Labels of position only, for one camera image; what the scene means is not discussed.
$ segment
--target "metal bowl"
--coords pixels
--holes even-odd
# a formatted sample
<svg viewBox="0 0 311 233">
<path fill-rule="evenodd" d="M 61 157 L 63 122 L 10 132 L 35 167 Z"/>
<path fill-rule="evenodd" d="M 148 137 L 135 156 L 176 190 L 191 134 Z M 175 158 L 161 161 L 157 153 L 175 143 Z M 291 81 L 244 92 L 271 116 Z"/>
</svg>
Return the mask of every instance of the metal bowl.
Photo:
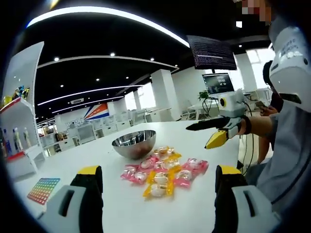
<svg viewBox="0 0 311 233">
<path fill-rule="evenodd" d="M 141 159 L 147 155 L 156 143 L 156 132 L 143 130 L 126 134 L 112 142 L 117 153 L 129 159 Z"/>
</svg>

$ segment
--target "ceiling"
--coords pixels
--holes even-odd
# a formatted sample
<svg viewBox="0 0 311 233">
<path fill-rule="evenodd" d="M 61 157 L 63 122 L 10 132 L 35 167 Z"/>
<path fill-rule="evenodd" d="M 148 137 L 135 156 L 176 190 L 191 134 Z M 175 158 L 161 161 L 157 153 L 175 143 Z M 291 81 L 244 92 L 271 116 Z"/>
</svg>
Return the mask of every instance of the ceiling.
<svg viewBox="0 0 311 233">
<path fill-rule="evenodd" d="M 144 17 L 185 40 L 186 35 L 232 40 L 268 34 L 268 26 L 259 22 L 258 16 L 242 15 L 241 9 L 232 0 L 203 2 L 173 4 L 143 0 L 98 0 L 87 1 L 87 5 L 114 8 Z M 61 0 L 54 9 L 81 5 L 86 3 Z M 236 21 L 243 21 L 243 27 L 237 28 Z M 68 104 L 71 100 L 102 100 L 122 96 L 124 90 L 119 88 L 85 93 L 38 106 L 44 101 L 92 89 L 130 85 L 140 77 L 145 79 L 138 84 L 145 84 L 150 81 L 150 74 L 160 68 L 174 71 L 175 65 L 180 70 L 194 65 L 191 50 L 177 40 L 142 23 L 113 15 L 76 13 L 52 17 L 27 28 L 22 38 L 18 50 L 44 41 L 39 65 L 53 61 L 54 57 L 64 59 L 76 56 L 109 56 L 112 52 L 116 56 L 147 61 L 153 57 L 155 62 L 170 65 L 117 58 L 88 58 L 41 67 L 37 70 L 35 82 L 35 111 L 39 117 L 38 122 L 53 117 L 53 111 L 72 106 Z M 242 48 L 238 47 L 239 44 L 232 45 L 234 53 L 266 47 L 270 41 L 245 42 L 242 43 Z"/>
</svg>

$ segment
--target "wristband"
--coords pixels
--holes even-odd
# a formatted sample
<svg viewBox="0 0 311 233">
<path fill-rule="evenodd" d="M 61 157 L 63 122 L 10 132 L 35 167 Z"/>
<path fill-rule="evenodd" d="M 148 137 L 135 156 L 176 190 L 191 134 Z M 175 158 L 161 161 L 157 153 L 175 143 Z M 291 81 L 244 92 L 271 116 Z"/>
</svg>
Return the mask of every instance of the wristband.
<svg viewBox="0 0 311 233">
<path fill-rule="evenodd" d="M 252 130 L 252 123 L 251 123 L 251 121 L 245 115 L 242 116 L 242 119 L 244 119 L 245 123 L 246 123 L 246 128 L 245 128 L 245 133 L 244 134 L 250 134 L 251 130 Z"/>
</svg>

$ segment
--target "colorful grid card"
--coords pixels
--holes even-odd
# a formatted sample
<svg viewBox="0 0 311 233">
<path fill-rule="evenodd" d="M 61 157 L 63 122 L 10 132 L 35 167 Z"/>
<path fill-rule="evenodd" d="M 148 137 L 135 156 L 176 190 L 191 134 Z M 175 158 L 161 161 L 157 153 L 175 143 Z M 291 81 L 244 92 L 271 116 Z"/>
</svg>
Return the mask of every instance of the colorful grid card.
<svg viewBox="0 0 311 233">
<path fill-rule="evenodd" d="M 60 178 L 41 178 L 27 197 L 30 200 L 44 205 L 59 181 Z"/>
</svg>

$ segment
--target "computer screen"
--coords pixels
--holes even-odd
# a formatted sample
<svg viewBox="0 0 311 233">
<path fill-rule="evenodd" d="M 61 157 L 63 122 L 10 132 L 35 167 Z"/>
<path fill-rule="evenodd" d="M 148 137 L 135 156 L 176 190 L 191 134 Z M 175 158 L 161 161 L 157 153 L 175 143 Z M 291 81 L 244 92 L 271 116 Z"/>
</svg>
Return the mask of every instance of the computer screen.
<svg viewBox="0 0 311 233">
<path fill-rule="evenodd" d="M 203 74 L 203 80 L 209 95 L 234 91 L 228 74 Z"/>
<path fill-rule="evenodd" d="M 188 35 L 195 69 L 237 70 L 231 45 L 207 37 Z"/>
</svg>

